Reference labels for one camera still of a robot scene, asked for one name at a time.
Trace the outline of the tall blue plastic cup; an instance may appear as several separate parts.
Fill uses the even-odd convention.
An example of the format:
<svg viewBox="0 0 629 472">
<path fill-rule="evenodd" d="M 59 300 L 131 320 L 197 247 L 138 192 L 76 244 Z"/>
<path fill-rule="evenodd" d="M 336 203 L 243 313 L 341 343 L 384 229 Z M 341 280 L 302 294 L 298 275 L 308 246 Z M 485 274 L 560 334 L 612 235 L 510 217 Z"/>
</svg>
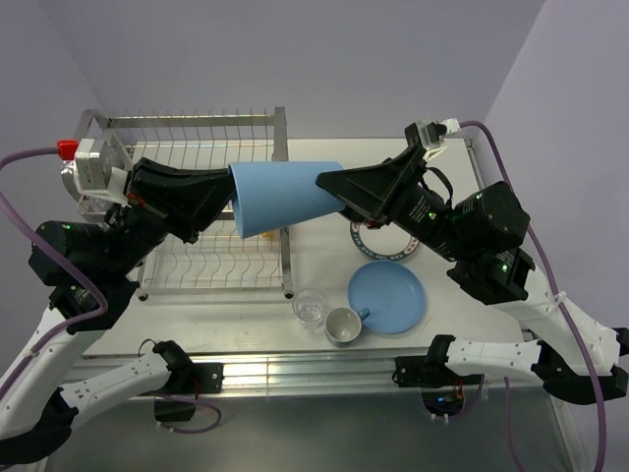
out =
<svg viewBox="0 0 629 472">
<path fill-rule="evenodd" d="M 342 210 L 344 204 L 316 184 L 319 174 L 341 168 L 333 161 L 230 164 L 239 236 L 247 239 Z"/>
</svg>

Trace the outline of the clear drinking glass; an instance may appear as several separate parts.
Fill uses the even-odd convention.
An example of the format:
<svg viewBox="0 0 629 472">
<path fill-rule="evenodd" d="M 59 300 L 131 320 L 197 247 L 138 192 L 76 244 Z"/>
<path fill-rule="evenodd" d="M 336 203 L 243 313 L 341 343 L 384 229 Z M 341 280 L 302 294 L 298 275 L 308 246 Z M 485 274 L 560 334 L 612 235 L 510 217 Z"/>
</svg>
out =
<svg viewBox="0 0 629 472">
<path fill-rule="evenodd" d="M 294 294 L 292 309 L 303 328 L 315 330 L 323 324 L 328 314 L 328 301 L 321 291 L 307 288 Z"/>
</svg>

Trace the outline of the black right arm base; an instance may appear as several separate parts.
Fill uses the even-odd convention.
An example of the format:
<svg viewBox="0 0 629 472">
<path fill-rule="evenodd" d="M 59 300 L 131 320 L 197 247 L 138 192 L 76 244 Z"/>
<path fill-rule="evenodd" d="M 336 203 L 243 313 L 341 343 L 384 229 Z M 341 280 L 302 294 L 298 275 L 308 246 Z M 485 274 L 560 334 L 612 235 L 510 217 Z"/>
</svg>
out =
<svg viewBox="0 0 629 472">
<path fill-rule="evenodd" d="M 394 362 L 391 380 L 398 387 L 429 390 L 422 392 L 421 397 L 431 417 L 446 420 L 462 412 L 465 394 L 459 376 L 444 367 L 428 364 L 424 356 L 399 356 Z"/>
</svg>

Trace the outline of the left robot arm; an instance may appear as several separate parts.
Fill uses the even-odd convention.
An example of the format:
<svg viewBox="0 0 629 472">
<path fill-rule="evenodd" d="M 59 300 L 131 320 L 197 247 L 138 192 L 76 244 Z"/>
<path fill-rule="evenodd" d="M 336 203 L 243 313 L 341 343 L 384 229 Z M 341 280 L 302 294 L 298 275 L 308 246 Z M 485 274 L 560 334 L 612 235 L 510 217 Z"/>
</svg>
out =
<svg viewBox="0 0 629 472">
<path fill-rule="evenodd" d="M 138 284 L 129 277 L 168 235 L 195 242 L 234 196 L 225 169 L 185 170 L 149 159 L 124 170 L 63 161 L 63 178 L 81 197 L 109 203 L 102 223 L 14 223 L 31 241 L 29 266 L 51 288 L 23 353 L 1 381 L 1 465 L 39 461 L 96 415 L 143 393 L 185 391 L 189 355 L 159 341 L 134 361 L 76 383 L 66 375 L 127 310 Z"/>
</svg>

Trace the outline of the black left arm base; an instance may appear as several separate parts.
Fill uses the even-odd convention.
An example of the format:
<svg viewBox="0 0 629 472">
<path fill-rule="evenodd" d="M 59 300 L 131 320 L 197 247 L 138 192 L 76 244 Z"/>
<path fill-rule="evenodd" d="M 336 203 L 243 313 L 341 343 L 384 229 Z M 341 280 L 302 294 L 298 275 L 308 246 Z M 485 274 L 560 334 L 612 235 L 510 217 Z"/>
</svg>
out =
<svg viewBox="0 0 629 472">
<path fill-rule="evenodd" d="M 191 372 L 181 385 L 167 386 L 161 389 L 159 393 L 198 401 L 203 394 L 220 393 L 223 378 L 224 365 L 222 363 L 194 363 Z M 183 400 L 166 399 L 157 396 L 153 402 L 153 416 L 155 420 L 169 425 L 188 423 L 199 411 L 199 406 Z"/>
</svg>

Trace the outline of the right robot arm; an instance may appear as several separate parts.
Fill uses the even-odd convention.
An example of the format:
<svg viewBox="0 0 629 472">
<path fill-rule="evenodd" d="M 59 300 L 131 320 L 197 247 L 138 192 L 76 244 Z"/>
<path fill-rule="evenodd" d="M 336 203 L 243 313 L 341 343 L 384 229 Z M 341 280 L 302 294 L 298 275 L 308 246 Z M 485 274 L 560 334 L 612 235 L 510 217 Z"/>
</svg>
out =
<svg viewBox="0 0 629 472">
<path fill-rule="evenodd" d="M 622 398 L 628 375 L 626 328 L 600 324 L 567 297 L 523 250 L 530 217 L 510 186 L 492 184 L 461 202 L 425 181 L 429 152 L 407 147 L 379 165 L 323 172 L 316 184 L 351 221 L 370 228 L 394 224 L 451 264 L 448 276 L 473 299 L 512 317 L 530 341 L 480 342 L 439 334 L 420 364 L 399 368 L 399 382 L 440 387 L 470 377 L 539 384 L 577 405 Z"/>
</svg>

